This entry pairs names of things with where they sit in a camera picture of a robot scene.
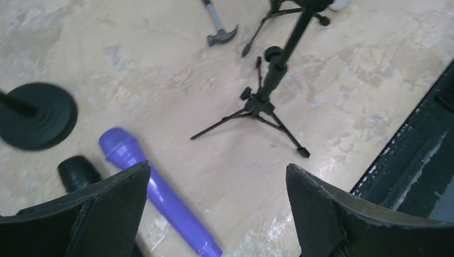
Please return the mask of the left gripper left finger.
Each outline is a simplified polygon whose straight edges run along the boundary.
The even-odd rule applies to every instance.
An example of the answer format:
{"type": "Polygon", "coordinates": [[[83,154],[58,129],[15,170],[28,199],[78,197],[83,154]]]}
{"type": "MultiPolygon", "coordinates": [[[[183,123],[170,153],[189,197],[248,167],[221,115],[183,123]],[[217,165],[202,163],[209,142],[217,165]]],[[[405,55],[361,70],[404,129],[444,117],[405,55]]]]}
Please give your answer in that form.
{"type": "Polygon", "coordinates": [[[146,203],[146,161],[1,217],[1,256],[130,256],[146,203]]]}

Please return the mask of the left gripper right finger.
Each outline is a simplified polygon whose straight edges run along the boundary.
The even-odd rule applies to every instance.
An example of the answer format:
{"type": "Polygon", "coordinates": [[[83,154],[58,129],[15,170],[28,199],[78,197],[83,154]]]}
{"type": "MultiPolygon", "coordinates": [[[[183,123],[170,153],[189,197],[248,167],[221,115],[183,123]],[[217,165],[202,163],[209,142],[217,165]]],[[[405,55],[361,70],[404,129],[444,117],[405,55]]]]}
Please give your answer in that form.
{"type": "Polygon", "coordinates": [[[400,213],[296,164],[286,188],[302,256],[453,256],[453,224],[400,213]]]}

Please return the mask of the purple microphone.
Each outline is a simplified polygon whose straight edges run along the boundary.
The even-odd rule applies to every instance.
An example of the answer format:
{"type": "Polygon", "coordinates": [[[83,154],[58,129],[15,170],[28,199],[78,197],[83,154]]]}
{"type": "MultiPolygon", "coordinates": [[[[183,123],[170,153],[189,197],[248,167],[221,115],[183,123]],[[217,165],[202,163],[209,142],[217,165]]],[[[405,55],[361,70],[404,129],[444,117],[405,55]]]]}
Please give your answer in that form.
{"type": "MultiPolygon", "coordinates": [[[[113,127],[105,131],[99,138],[99,145],[105,158],[121,170],[148,160],[136,137],[121,127],[113,127]]],[[[151,168],[147,185],[148,200],[198,256],[222,256],[223,252],[211,233],[152,163],[149,162],[148,165],[151,168]]]]}

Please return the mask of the black round-base mic stand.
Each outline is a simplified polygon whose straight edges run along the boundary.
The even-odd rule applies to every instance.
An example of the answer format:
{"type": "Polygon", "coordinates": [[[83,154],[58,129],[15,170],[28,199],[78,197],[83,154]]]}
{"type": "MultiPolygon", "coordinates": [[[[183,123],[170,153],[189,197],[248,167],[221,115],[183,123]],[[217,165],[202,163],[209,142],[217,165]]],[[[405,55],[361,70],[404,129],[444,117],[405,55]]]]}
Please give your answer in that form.
{"type": "Polygon", "coordinates": [[[1,92],[1,139],[21,150],[45,150],[64,141],[78,119],[78,106],[65,89],[45,83],[1,92]]]}

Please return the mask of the black tripod stand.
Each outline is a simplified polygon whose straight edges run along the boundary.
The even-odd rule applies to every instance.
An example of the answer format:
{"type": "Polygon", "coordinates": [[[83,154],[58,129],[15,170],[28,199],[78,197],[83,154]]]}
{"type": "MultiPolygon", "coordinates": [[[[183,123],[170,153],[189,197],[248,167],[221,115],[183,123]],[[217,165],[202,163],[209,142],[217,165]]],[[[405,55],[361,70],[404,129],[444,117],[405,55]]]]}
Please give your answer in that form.
{"type": "Polygon", "coordinates": [[[241,100],[246,102],[242,109],[229,116],[223,117],[219,122],[192,136],[191,139],[195,140],[232,119],[249,117],[285,133],[294,143],[297,152],[302,157],[310,157],[309,151],[298,142],[274,113],[275,107],[270,101],[270,94],[277,88],[285,76],[287,72],[287,62],[311,19],[316,17],[319,19],[319,22],[325,26],[330,23],[329,18],[322,16],[319,13],[324,11],[332,3],[333,1],[301,1],[301,8],[287,10],[287,13],[301,12],[302,14],[291,32],[285,47],[282,49],[278,46],[272,46],[264,52],[265,60],[269,63],[268,72],[265,78],[262,78],[261,76],[261,57],[259,56],[257,58],[256,68],[258,70],[259,81],[257,92],[253,93],[250,87],[246,87],[240,96],[241,100]]]}

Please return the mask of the black tripod stand shock mount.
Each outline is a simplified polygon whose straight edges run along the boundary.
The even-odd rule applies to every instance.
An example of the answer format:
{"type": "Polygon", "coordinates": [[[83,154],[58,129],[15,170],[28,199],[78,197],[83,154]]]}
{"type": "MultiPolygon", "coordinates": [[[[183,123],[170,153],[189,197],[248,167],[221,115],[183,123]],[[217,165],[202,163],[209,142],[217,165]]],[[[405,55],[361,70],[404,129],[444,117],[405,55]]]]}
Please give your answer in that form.
{"type": "Polygon", "coordinates": [[[315,11],[313,12],[313,17],[317,18],[319,20],[319,24],[322,26],[328,26],[330,24],[330,19],[326,16],[323,16],[320,14],[320,12],[324,11],[330,4],[332,4],[334,1],[306,1],[306,0],[293,0],[295,4],[297,4],[299,7],[294,8],[294,9],[285,9],[281,10],[281,5],[284,1],[270,1],[270,10],[266,14],[266,16],[260,21],[260,25],[257,28],[256,32],[250,39],[249,43],[245,45],[241,56],[245,57],[248,55],[251,46],[253,45],[253,42],[255,38],[257,37],[259,31],[265,24],[265,22],[271,18],[276,18],[279,16],[283,16],[286,14],[292,14],[292,13],[298,13],[298,12],[304,12],[308,8],[314,8],[315,11]]]}

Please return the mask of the black wireless microphone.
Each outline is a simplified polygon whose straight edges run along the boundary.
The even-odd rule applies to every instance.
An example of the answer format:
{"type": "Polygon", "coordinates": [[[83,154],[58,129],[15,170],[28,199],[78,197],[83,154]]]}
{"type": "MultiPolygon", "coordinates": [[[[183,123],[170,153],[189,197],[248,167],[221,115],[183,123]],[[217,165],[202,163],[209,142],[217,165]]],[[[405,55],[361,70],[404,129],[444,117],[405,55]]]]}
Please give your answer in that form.
{"type": "Polygon", "coordinates": [[[64,160],[58,165],[57,170],[67,193],[81,190],[102,180],[97,169],[82,155],[64,160]]]}

